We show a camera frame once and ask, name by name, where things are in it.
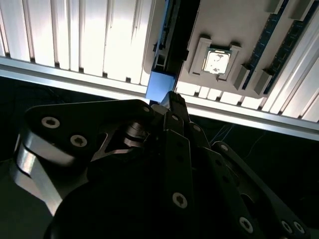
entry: screw head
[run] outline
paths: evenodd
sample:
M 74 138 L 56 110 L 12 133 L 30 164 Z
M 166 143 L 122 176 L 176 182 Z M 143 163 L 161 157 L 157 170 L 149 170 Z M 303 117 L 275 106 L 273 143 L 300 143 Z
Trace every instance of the screw head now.
M 224 151 L 226 151 L 226 152 L 228 151 L 228 148 L 227 148 L 224 144 L 221 144 L 220 147 L 221 147 L 222 150 L 224 150 Z
M 146 111 L 146 112 L 150 112 L 150 109 L 147 108 L 146 106 L 143 107 L 143 110 Z
M 245 217 L 241 217 L 239 219 L 239 224 L 241 225 L 241 227 L 248 232 L 249 234 L 254 232 L 254 228 L 251 225 L 250 221 L 248 221 Z
M 297 222 L 294 222 L 295 227 L 302 233 L 305 234 L 305 229 Z
M 194 128 L 196 131 L 200 132 L 200 127 L 198 127 L 197 125 L 194 125 L 193 128 Z
M 173 194 L 173 202 L 182 209 L 187 208 L 187 199 L 182 193 Z
M 58 121 L 54 117 L 44 117 L 41 120 L 41 123 L 44 127 L 47 127 L 47 128 L 58 128 L 60 126 L 60 121 Z
M 289 233 L 293 233 L 293 230 L 291 229 L 291 227 L 288 225 L 288 223 L 286 223 L 285 221 L 281 221 L 281 224 L 283 225 L 284 229 L 286 231 L 288 231 Z
M 85 147 L 88 144 L 88 141 L 85 137 L 81 135 L 74 135 L 70 138 L 71 144 L 73 144 L 75 147 Z

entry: corrugated metal wall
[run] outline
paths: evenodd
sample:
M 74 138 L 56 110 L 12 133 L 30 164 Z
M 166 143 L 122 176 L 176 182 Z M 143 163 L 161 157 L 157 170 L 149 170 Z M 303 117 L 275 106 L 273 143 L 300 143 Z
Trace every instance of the corrugated metal wall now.
M 139 84 L 154 4 L 1 0 L 0 56 Z

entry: black background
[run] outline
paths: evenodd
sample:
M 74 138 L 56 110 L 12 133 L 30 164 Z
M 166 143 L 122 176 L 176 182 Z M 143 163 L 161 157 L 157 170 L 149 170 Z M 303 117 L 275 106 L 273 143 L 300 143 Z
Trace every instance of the black background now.
M 42 238 L 51 220 L 46 205 L 15 185 L 8 175 L 6 160 L 12 157 L 25 110 L 37 105 L 101 100 L 108 99 L 0 78 L 1 238 Z M 224 131 L 215 139 L 222 140 L 228 132 L 224 141 L 307 226 L 319 228 L 318 142 L 200 117 L 191 119 L 205 130 L 208 140 Z

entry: cable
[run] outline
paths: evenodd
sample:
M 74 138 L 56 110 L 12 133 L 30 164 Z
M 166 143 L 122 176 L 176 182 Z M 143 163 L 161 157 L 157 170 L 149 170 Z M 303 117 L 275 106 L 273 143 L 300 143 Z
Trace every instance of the cable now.
M 225 124 L 224 124 L 223 127 L 219 130 L 219 132 L 215 135 L 215 137 L 209 142 L 209 145 L 211 145 L 217 137 L 219 137 L 220 135 L 222 135 L 223 133 L 225 133 L 225 131 L 224 131 L 222 134 L 218 135 L 218 134 L 223 130 L 224 127 L 225 127 Z
M 18 86 L 18 88 L 25 88 L 25 89 L 30 89 L 33 90 L 35 93 L 35 90 L 41 90 L 46 92 L 53 101 L 55 101 L 57 104 L 59 103 L 58 101 L 65 103 L 65 100 L 62 99 L 59 94 L 57 94 L 55 91 L 53 91 L 50 87 L 48 86 Z
M 218 136 L 216 136 L 216 138 L 222 136 L 228 129 L 225 129 L 222 133 L 220 133 Z
M 10 160 L 12 160 L 12 158 L 5 159 L 5 160 L 3 160 L 3 161 L 0 161 L 0 163 L 8 162 L 8 161 L 10 161 Z
M 263 136 L 265 136 L 265 134 L 266 134 L 266 131 L 264 131 L 263 132 L 263 134 L 253 143 L 253 145 L 251 146 L 251 148 L 250 148 L 250 151 L 249 151 L 249 153 L 247 154 L 247 156 L 246 157 L 244 157 L 244 159 L 246 159 L 246 158 L 248 158 L 249 157 L 249 155 L 251 154 L 251 152 L 253 151 L 253 149 L 254 149 L 254 147 L 255 147 L 255 145 L 258 143 L 258 141 L 260 141 L 261 140 L 261 138 L 263 137 Z
M 235 125 L 233 124 L 232 127 L 228 130 L 228 132 L 226 133 L 226 135 L 223 137 L 223 139 L 221 141 L 224 141 L 224 139 L 226 139 L 226 137 L 228 136 L 229 132 L 233 129 L 233 127 L 235 127 Z

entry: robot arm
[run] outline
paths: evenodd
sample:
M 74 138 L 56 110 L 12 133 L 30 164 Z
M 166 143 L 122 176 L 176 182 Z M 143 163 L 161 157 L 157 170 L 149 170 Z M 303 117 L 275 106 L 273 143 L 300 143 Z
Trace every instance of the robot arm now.
M 54 216 L 46 238 L 310 238 L 173 92 L 29 109 L 11 174 Z

